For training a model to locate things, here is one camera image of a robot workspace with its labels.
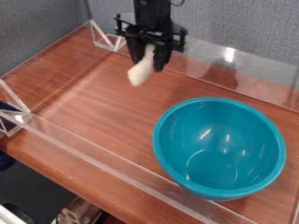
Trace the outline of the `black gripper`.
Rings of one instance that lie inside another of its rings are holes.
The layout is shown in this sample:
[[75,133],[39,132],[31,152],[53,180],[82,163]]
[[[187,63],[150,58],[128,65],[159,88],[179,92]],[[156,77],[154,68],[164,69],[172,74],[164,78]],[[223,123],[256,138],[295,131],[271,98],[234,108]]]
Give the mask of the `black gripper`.
[[184,50],[188,31],[172,20],[172,7],[184,0],[132,0],[134,12],[118,13],[116,34],[126,38],[131,59],[136,64],[146,55],[146,45],[154,47],[154,70],[159,73],[170,62],[172,50]]

